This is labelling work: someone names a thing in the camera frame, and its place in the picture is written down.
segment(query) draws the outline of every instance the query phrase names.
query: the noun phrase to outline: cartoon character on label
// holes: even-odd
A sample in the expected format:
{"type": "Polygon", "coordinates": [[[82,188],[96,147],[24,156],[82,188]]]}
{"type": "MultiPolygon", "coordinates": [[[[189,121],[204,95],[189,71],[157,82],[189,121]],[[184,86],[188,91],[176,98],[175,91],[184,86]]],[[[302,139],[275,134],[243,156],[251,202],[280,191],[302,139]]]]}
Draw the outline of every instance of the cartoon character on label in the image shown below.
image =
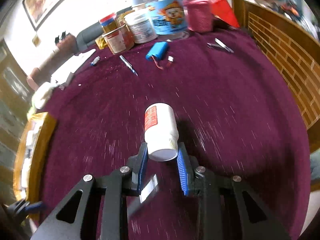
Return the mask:
{"type": "Polygon", "coordinates": [[[165,21],[170,22],[172,28],[176,28],[184,20],[183,8],[177,0],[160,10],[159,14],[164,16],[165,21]]]}

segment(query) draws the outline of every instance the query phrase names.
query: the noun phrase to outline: silver screw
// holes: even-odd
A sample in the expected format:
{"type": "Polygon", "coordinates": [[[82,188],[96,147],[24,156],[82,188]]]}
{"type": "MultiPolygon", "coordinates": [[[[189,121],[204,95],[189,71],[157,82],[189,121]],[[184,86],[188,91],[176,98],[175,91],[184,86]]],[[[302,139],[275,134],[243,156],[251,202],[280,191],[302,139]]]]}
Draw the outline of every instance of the silver screw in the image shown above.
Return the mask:
{"type": "Polygon", "coordinates": [[[232,179],[235,182],[240,182],[241,181],[241,177],[240,176],[233,176],[232,179]]]}
{"type": "Polygon", "coordinates": [[[196,168],[196,171],[198,171],[199,173],[203,173],[203,172],[205,172],[205,167],[204,166],[198,166],[196,168]]]}
{"type": "Polygon", "coordinates": [[[90,174],[84,175],[83,180],[85,182],[88,182],[88,181],[92,180],[92,175],[90,175],[90,174]]]}
{"type": "Polygon", "coordinates": [[[120,171],[121,171],[122,173],[126,173],[126,172],[128,172],[129,170],[130,170],[130,168],[129,168],[128,166],[123,166],[123,167],[120,168],[120,171]]]}

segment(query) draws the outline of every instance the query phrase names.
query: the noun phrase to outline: blue pen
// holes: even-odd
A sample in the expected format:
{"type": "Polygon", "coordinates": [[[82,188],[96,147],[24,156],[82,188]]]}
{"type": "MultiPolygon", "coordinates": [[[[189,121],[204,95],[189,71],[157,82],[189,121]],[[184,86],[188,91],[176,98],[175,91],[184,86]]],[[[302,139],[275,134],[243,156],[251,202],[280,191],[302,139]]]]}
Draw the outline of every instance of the blue pen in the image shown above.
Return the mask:
{"type": "Polygon", "coordinates": [[[133,74],[135,74],[136,76],[138,76],[137,72],[132,68],[132,65],[121,55],[120,59],[123,61],[123,63],[130,68],[130,70],[132,71],[133,74]]]}

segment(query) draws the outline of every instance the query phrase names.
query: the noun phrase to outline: white wall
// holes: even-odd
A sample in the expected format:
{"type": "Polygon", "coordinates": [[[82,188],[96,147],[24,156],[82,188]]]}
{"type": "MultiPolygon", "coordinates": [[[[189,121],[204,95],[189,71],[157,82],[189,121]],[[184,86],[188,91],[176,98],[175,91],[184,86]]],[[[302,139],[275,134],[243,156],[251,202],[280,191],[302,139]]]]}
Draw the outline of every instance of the white wall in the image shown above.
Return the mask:
{"type": "Polygon", "coordinates": [[[12,55],[27,75],[47,58],[54,47],[54,38],[63,31],[77,36],[81,30],[111,12],[131,5],[131,0],[64,0],[35,32],[22,1],[16,3],[8,16],[5,31],[0,28],[0,38],[4,37],[12,55]],[[32,43],[36,33],[41,40],[38,48],[32,43]]]}

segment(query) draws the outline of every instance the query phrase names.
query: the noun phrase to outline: blue jar label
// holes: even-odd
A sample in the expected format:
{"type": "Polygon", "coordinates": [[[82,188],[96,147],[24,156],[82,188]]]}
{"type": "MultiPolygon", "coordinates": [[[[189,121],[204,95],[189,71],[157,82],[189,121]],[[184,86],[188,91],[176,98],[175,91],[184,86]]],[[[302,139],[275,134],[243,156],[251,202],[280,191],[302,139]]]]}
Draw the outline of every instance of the blue jar label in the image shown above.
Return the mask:
{"type": "Polygon", "coordinates": [[[187,28],[182,0],[163,0],[146,6],[156,34],[173,34],[187,28]]]}

